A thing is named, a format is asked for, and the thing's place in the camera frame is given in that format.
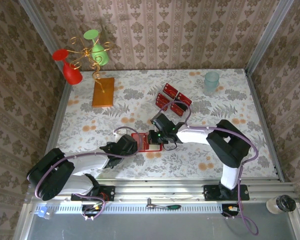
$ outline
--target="patterned wallpaper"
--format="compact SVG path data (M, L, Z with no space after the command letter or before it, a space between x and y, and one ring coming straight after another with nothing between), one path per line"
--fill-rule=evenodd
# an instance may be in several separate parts
M65 85L17 1L0 0L0 240L12 239Z
M283 172L300 194L300 0L292 4L252 79Z
M103 69L132 70L245 68L279 1L33 2L60 48L80 50L69 39L97 29L102 41L115 43Z

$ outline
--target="plastic cup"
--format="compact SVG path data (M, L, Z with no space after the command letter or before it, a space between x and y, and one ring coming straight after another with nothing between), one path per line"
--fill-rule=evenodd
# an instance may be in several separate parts
M203 93L207 96L211 96L216 92L217 87L219 86L219 74L215 71L210 71L204 76L204 88Z

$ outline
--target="floral tablecloth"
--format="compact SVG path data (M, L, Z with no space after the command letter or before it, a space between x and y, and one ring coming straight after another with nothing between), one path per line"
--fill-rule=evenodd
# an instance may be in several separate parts
M276 177L257 110L243 69L217 69L220 84L213 96L203 94L204 76L211 70L134 70L102 72L114 77L113 107L92 108L92 72L72 88L57 147L64 152L95 150L113 142L113 130L129 126L140 133L153 129L150 119L158 112L155 99L169 83L192 100L190 125L215 126L221 119L231 121L259 149L259 157L244 166L244 177ZM184 120L175 113L174 123ZM91 169L96 178L220 178L222 162L208 145L179 144L172 151L139 153L113 169Z

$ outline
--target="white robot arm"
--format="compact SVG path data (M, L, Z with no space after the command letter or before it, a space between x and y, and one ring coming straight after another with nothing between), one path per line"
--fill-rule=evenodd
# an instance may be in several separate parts
M157 114L151 122L158 131L149 131L148 142L150 144L199 143L210 145L223 163L220 180L222 187L232 191L237 186L242 160L250 149L250 145L246 141L233 134L210 130L207 127L189 128L183 122L175 125L162 113ZM221 120L217 127L247 138L227 120Z
M98 182L82 171L113 168L125 156L137 152L138 144L130 135L117 131L115 142L107 142L94 151L77 154L64 153L59 148L49 151L27 174L27 179L35 187L35 195L44 201L59 194L86 195L96 191Z

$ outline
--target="orange wooden block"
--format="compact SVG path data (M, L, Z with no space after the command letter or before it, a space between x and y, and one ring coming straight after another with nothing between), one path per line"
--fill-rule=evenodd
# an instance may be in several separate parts
M115 79L113 77L101 78L98 80L104 89L104 93L100 84L94 83L94 91L92 98L93 108L112 107L114 105Z

